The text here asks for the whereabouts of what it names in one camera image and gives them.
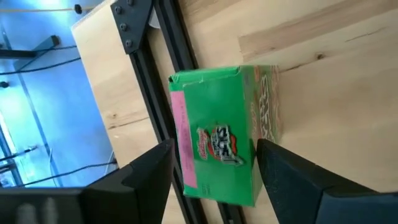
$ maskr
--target cardboard box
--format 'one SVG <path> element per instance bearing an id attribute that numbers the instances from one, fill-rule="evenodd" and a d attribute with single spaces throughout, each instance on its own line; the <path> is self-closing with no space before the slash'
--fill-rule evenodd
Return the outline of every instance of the cardboard box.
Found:
<path id="1" fill-rule="evenodd" d="M 278 142 L 275 66 L 179 72 L 169 79 L 184 194 L 254 206 L 262 187 L 259 138 Z"/>

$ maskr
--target pink label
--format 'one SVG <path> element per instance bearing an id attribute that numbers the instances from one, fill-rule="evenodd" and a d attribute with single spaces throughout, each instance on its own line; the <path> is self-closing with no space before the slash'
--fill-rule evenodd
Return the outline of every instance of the pink label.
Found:
<path id="1" fill-rule="evenodd" d="M 183 181 L 184 184 L 197 188 L 197 175 L 195 173 L 195 165 L 193 164 L 193 149 L 185 95 L 183 91 L 172 91 L 170 97 L 172 100 L 175 126 L 177 128 Z"/>

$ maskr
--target black bracket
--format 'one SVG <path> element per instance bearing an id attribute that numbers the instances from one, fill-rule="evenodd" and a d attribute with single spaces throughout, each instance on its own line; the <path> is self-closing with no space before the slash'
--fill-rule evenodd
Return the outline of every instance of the black bracket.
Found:
<path id="1" fill-rule="evenodd" d="M 157 139 L 162 142 L 177 138 L 170 106 L 163 91 L 146 30 L 152 8 L 155 8 L 174 70 L 198 69 L 178 1 L 176 0 L 118 0 L 111 5 L 126 54 L 130 56 L 150 120 Z M 178 147 L 175 149 L 173 187 L 188 224 L 208 223 L 198 198 L 183 195 L 183 179 Z M 224 224 L 246 223 L 242 207 L 218 203 Z"/>

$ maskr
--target wooden surface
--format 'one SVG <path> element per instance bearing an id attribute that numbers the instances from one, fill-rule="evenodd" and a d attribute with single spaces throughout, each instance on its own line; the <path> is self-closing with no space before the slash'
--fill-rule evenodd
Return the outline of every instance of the wooden surface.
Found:
<path id="1" fill-rule="evenodd" d="M 156 144 L 105 3 L 73 28 L 121 165 Z M 375 190 L 398 190 L 398 0 L 180 0 L 201 67 L 278 64 L 282 144 Z M 173 74 L 159 30 L 159 71 Z M 202 200 L 209 223 L 222 223 Z M 249 223 L 277 223 L 265 190 Z M 183 223 L 174 191 L 164 223 Z"/>

